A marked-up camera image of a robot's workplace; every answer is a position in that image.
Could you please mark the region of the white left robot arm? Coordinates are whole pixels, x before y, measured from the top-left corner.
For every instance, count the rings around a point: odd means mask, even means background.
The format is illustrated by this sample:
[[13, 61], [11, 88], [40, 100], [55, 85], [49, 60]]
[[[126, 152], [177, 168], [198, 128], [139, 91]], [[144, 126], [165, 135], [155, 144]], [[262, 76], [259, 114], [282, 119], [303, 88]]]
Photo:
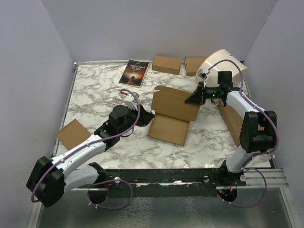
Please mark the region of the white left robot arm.
[[154, 117], [142, 105], [138, 109], [115, 106], [108, 120], [82, 143], [60, 156], [51, 159], [43, 156], [36, 161], [26, 184], [32, 193], [31, 201], [41, 202], [47, 208], [68, 190], [90, 184], [101, 187], [105, 176], [99, 165], [91, 163], [82, 169], [79, 166], [113, 147], [135, 126], [147, 126]]

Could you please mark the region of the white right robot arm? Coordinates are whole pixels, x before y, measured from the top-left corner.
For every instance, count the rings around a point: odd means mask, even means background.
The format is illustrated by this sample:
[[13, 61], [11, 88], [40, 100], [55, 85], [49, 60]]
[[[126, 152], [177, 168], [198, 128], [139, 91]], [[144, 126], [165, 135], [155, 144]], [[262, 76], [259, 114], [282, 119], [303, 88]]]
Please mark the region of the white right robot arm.
[[277, 146], [277, 116], [275, 112], [266, 111], [253, 103], [240, 88], [234, 87], [231, 71], [218, 72], [217, 87], [205, 86], [200, 81], [185, 103], [203, 105], [207, 99], [221, 99], [243, 119], [240, 145], [229, 159], [223, 161], [218, 171], [219, 182], [228, 186], [237, 180], [254, 157]]

